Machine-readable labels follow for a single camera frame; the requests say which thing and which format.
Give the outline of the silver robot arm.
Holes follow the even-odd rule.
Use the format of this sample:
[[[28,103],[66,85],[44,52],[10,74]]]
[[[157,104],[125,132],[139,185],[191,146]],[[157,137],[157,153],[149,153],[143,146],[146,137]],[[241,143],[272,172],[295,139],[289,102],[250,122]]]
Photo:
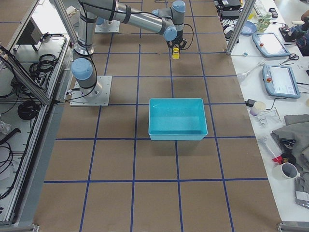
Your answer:
[[[81,0],[78,40],[74,44],[71,72],[81,92],[82,99],[88,99],[101,92],[98,73],[92,60],[93,37],[98,18],[119,21],[162,35],[172,50],[174,59],[187,44],[183,38],[186,5],[177,0],[168,8],[150,12],[139,11],[116,0]]]
[[[109,20],[106,20],[104,18],[101,18],[101,17],[98,17],[97,18],[97,21],[96,21],[96,25],[101,27],[101,28],[108,28],[108,27],[111,27],[113,25],[114,21],[109,21]]]

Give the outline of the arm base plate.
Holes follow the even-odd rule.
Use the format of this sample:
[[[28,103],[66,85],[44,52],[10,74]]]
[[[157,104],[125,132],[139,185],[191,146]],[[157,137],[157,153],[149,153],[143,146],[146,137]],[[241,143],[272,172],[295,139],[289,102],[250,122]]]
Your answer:
[[[75,81],[75,88],[79,90],[74,91],[70,106],[72,107],[92,107],[92,106],[108,106],[110,91],[112,86],[112,76],[99,75],[95,88],[83,89],[80,88],[77,81]]]
[[[95,33],[97,34],[107,34],[107,33],[118,33],[120,27],[120,22],[113,20],[113,21],[99,21],[95,27]]]

